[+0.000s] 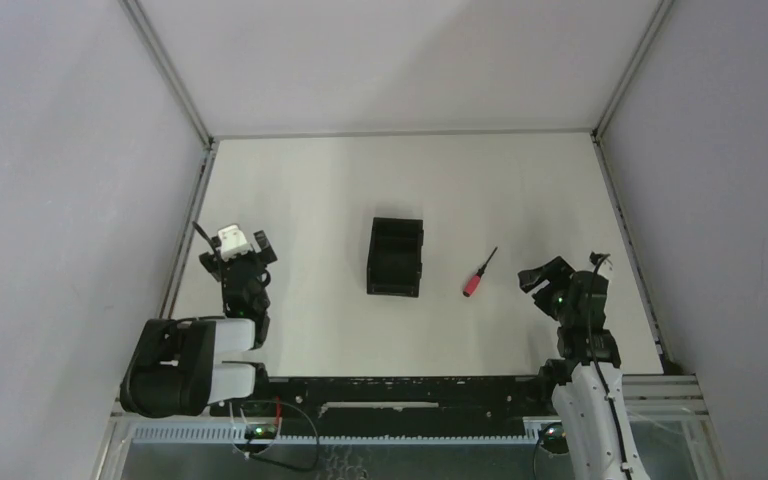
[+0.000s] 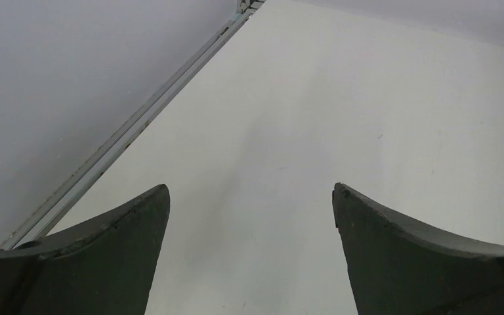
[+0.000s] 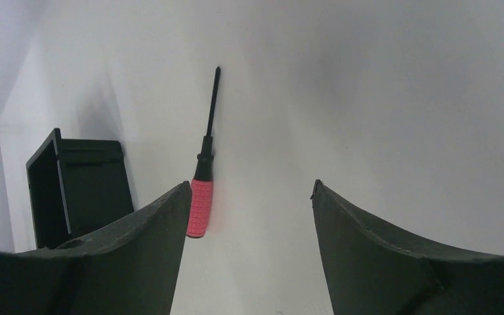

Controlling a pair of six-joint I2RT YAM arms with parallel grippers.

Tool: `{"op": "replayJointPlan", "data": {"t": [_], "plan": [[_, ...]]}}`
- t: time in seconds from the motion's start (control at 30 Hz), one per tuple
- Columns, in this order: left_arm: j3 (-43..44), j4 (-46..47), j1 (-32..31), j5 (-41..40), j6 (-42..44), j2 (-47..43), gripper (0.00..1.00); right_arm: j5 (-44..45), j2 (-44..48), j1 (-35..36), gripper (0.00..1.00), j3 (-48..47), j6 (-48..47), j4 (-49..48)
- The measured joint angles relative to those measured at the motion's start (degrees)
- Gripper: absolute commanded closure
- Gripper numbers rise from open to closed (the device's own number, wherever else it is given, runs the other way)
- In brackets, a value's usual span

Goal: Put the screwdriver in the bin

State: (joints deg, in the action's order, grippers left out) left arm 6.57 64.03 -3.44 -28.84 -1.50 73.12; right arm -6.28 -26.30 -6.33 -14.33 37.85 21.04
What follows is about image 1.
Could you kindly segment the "red handled screwdriver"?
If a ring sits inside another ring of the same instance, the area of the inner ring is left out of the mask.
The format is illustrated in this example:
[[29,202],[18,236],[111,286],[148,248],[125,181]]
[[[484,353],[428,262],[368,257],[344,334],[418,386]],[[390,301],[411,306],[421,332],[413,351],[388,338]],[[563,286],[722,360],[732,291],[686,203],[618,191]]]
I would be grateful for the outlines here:
[[475,291],[477,290],[478,286],[480,285],[480,282],[485,274],[485,271],[495,256],[496,252],[498,251],[498,247],[495,247],[488,258],[484,261],[484,263],[475,271],[475,273],[470,277],[470,279],[465,283],[463,289],[462,289],[462,295],[466,298],[470,298]]

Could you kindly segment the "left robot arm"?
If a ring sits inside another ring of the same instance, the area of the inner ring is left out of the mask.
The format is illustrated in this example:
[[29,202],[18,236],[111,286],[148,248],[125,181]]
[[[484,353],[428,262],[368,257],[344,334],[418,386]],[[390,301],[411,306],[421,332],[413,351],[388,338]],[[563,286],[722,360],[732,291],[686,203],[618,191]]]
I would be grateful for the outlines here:
[[233,399],[250,417],[271,407],[271,388],[257,380],[253,363],[221,361],[227,353],[261,348],[271,319],[268,271],[277,255],[264,231],[247,237],[236,224],[223,227],[199,256],[218,283],[222,312],[148,320],[120,384],[122,408],[144,418],[197,416]]

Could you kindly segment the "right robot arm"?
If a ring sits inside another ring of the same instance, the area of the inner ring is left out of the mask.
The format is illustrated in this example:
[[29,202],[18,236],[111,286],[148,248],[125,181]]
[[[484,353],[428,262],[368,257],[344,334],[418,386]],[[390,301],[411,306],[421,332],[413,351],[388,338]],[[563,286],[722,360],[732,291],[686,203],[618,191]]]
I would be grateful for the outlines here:
[[617,341],[606,328],[609,257],[577,270],[563,257],[518,274],[520,289],[558,324],[558,358],[539,370],[538,402],[560,417],[577,479],[646,479],[623,395]]

